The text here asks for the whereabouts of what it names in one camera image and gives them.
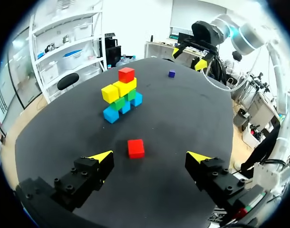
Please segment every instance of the blue cube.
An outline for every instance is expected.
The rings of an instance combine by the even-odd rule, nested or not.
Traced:
[[[125,114],[128,111],[130,111],[130,101],[125,101],[125,106],[120,109],[120,112]]]
[[[143,102],[143,95],[136,92],[135,98],[130,101],[133,106],[139,106]]]
[[[170,70],[168,76],[169,77],[174,77],[175,76],[175,71],[174,70]]]
[[[118,111],[109,106],[103,111],[103,117],[112,124],[120,118],[120,115]]]

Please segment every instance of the screw head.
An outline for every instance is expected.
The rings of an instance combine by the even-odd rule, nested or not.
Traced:
[[[71,173],[77,173],[77,169],[76,168],[72,168],[71,169]]]
[[[223,174],[227,174],[227,173],[228,173],[228,169],[223,169],[223,170],[222,170],[222,173],[223,173]]]
[[[27,199],[30,200],[30,199],[32,199],[32,197],[33,197],[32,194],[29,194],[29,193],[26,194],[26,198],[27,198]]]
[[[72,192],[72,191],[74,190],[74,187],[73,187],[73,185],[68,184],[68,185],[65,187],[65,190],[66,190],[67,192]]]
[[[59,183],[60,183],[60,179],[59,179],[59,178],[55,178],[55,179],[54,179],[54,183],[55,183],[55,184],[59,184]]]
[[[243,186],[246,183],[245,179],[240,179],[238,182],[238,186]]]
[[[86,172],[86,171],[82,171],[82,176],[83,176],[83,177],[88,176],[88,172]]]
[[[232,186],[227,186],[226,189],[225,189],[225,192],[227,194],[230,194],[232,191],[233,191],[233,187]]]

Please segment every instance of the floor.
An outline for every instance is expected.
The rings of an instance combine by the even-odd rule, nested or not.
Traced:
[[[39,113],[46,105],[47,102],[43,95],[37,97],[16,119],[15,123],[7,134],[5,144],[2,145],[0,154],[1,163],[5,175],[9,181],[9,185],[13,189],[15,189],[16,185],[18,184],[15,164],[15,141],[20,132],[30,122],[30,120],[34,118],[34,116],[37,115],[37,113]],[[236,106],[233,102],[234,114],[238,108],[239,107]],[[252,151],[253,149],[248,147],[242,141],[242,132],[234,126],[233,149],[229,168],[233,168],[233,163],[235,161],[240,163],[246,161]]]
[[[12,189],[18,184],[15,164],[15,141],[24,127],[39,113],[47,102],[43,95],[37,97],[15,120],[8,131],[4,145],[1,146],[0,160],[5,176]]]

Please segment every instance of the stacked blocks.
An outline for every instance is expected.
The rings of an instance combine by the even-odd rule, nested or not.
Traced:
[[[145,156],[143,140],[128,140],[128,154],[129,158],[143,158]]]
[[[119,112],[125,114],[130,111],[131,104],[138,106],[142,103],[142,95],[136,92],[135,70],[125,67],[118,74],[119,81],[102,89],[103,99],[110,104],[103,116],[111,124],[119,119]]]

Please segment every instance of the black table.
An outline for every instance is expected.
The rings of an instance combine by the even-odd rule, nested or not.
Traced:
[[[53,186],[79,156],[114,151],[115,167],[100,191],[75,214],[111,228],[205,227],[214,203],[185,170],[186,151],[229,164],[233,138],[230,94],[182,65],[147,58],[135,69],[143,104],[114,124],[103,118],[108,70],[68,91],[25,127],[16,145],[19,181],[40,176]],[[169,70],[176,71],[168,78]],[[130,160],[127,140],[143,139],[145,158]]]

